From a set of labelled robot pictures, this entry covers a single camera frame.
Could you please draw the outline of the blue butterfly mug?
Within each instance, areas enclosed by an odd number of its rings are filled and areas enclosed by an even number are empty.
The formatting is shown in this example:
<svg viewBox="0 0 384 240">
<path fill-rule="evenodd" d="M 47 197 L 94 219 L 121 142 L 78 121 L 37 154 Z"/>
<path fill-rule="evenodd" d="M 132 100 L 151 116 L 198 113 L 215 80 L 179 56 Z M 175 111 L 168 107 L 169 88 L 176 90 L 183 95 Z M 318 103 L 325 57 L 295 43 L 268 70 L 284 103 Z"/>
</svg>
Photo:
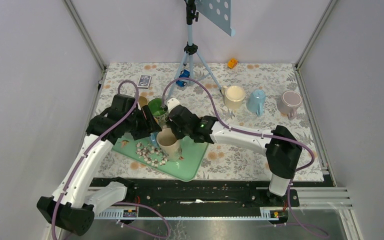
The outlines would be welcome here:
<svg viewBox="0 0 384 240">
<path fill-rule="evenodd" d="M 150 134 L 150 136 L 149 136 L 150 142 L 151 142 L 152 146 L 155 147 L 155 148 L 159 147 L 159 144 L 158 144 L 158 141 L 157 141 L 157 135 L 158 135 L 157 132 L 152 132 Z"/>
</svg>

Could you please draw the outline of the cream mug green inside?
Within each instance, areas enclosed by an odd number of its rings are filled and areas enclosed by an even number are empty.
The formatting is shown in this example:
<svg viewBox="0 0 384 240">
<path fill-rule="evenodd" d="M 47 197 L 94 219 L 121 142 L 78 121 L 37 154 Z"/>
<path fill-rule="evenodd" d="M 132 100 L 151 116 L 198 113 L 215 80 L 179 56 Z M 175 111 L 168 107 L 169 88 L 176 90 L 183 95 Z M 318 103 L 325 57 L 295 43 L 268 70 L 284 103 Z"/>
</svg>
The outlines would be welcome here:
<svg viewBox="0 0 384 240">
<path fill-rule="evenodd" d="M 162 107 L 163 101 L 161 98 L 154 98 L 148 103 L 151 114 L 156 119 L 157 123 L 163 127 L 167 125 L 168 110 Z"/>
</svg>

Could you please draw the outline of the beige mug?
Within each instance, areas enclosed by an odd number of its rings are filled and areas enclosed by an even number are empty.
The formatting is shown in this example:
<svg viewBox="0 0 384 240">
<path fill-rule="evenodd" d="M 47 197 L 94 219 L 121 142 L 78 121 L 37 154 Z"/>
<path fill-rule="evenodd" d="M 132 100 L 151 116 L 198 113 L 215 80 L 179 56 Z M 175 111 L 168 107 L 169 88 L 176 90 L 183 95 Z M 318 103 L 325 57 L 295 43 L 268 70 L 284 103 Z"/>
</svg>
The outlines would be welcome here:
<svg viewBox="0 0 384 240">
<path fill-rule="evenodd" d="M 140 96 L 138 98 L 138 104 L 140 108 L 143 108 L 144 106 L 147 106 L 149 103 L 148 99 L 145 96 Z"/>
</svg>

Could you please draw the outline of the seahorse pattern mug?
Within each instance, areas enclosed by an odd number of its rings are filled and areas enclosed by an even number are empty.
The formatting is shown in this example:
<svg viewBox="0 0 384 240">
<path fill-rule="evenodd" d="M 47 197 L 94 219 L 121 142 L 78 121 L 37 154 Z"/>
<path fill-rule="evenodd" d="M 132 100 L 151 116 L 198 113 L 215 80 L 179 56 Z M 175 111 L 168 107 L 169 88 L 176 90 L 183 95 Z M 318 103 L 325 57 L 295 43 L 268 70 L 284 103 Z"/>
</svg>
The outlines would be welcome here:
<svg viewBox="0 0 384 240">
<path fill-rule="evenodd" d="M 182 155 L 181 142 L 170 128 L 165 128 L 157 134 L 157 142 L 163 154 L 169 161 L 178 161 Z"/>
</svg>

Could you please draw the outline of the light blue faceted mug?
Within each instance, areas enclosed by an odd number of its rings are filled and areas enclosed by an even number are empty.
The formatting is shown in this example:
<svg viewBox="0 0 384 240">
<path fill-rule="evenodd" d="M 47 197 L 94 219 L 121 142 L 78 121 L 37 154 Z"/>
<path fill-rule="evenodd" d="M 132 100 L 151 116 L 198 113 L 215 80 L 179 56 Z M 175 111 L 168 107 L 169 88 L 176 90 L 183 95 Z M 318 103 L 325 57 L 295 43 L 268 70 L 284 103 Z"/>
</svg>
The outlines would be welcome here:
<svg viewBox="0 0 384 240">
<path fill-rule="evenodd" d="M 261 117 L 264 114 L 265 100 L 266 100 L 265 92 L 261 89 L 256 89 L 250 94 L 246 102 L 246 108 L 251 113 L 254 113 L 258 117 Z"/>
</svg>

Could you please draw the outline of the lilac mug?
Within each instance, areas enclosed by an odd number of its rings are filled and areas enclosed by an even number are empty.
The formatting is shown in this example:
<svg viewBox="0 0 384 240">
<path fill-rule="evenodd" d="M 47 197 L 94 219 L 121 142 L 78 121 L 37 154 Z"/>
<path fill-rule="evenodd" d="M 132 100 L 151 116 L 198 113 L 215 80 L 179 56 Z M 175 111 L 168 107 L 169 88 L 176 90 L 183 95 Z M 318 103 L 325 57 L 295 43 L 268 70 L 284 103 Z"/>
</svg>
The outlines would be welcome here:
<svg viewBox="0 0 384 240">
<path fill-rule="evenodd" d="M 277 110 L 284 115 L 287 115 L 289 120 L 297 117 L 297 110 L 302 105 L 302 96 L 292 90 L 285 91 L 277 101 Z"/>
</svg>

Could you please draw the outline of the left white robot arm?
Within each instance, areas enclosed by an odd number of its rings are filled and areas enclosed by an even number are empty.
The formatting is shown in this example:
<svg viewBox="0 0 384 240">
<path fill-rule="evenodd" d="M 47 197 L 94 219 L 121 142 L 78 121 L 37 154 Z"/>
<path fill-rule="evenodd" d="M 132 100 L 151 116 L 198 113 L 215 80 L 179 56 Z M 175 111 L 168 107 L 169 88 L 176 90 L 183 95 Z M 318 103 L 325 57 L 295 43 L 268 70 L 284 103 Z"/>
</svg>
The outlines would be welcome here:
<svg viewBox="0 0 384 240">
<path fill-rule="evenodd" d="M 132 204 L 135 192 L 130 180 L 117 177 L 93 194 L 88 194 L 89 186 L 104 157 L 124 134 L 140 140 L 161 130 L 147 105 L 140 106 L 134 97 L 115 95 L 111 106 L 89 121 L 81 150 L 61 184 L 50 197 L 39 198 L 40 213 L 52 227 L 82 236 L 95 216 L 113 204 Z"/>
</svg>

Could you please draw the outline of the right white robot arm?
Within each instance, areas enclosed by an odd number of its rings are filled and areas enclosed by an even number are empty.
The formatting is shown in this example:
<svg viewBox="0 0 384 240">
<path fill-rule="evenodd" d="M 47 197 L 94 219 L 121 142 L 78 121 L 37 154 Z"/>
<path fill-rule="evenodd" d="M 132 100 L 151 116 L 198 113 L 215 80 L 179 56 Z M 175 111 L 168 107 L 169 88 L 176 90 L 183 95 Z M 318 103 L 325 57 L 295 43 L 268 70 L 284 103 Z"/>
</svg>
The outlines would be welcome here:
<svg viewBox="0 0 384 240">
<path fill-rule="evenodd" d="M 188 136 L 195 143 L 232 145 L 265 156 L 272 173 L 267 201 L 279 206 L 287 199 L 303 148 L 286 127 L 278 125 L 274 130 L 253 135 L 249 130 L 225 127 L 214 116 L 198 117 L 180 104 L 167 110 L 167 124 L 177 139 Z"/>
</svg>

